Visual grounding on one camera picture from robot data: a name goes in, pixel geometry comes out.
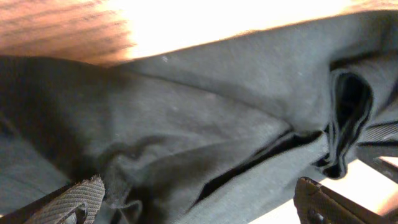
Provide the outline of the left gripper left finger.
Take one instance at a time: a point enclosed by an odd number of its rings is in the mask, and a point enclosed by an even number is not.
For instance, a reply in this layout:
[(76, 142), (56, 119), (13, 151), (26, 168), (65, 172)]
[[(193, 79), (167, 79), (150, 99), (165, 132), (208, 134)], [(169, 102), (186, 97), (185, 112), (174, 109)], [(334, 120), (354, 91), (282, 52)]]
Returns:
[(100, 176), (66, 185), (1, 218), (10, 224), (92, 224), (101, 208), (105, 195)]

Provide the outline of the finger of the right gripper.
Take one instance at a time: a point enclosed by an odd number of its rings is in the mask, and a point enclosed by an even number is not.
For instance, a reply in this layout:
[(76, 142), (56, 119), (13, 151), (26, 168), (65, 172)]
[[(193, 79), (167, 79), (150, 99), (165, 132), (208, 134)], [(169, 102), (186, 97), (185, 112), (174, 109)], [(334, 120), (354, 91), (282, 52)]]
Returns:
[(367, 128), (356, 155), (361, 162), (397, 183), (397, 165), (382, 159), (397, 159), (397, 123), (375, 124)]

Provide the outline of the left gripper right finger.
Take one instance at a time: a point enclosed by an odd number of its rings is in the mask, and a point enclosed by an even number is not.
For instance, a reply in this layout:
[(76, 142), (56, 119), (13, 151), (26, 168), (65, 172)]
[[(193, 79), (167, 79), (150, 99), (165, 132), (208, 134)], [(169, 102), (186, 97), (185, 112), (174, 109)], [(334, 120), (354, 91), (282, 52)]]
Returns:
[(301, 224), (395, 224), (395, 212), (380, 216), (309, 177), (295, 186), (294, 205)]

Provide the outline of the black t-shirt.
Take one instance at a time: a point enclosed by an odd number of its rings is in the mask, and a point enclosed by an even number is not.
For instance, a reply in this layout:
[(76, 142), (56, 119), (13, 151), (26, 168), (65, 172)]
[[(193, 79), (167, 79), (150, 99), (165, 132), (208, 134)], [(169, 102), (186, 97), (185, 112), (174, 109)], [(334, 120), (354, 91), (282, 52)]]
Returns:
[(397, 13), (313, 21), (111, 68), (1, 57), (1, 213), (94, 175), (97, 222), (247, 223), (339, 179), (397, 120)]

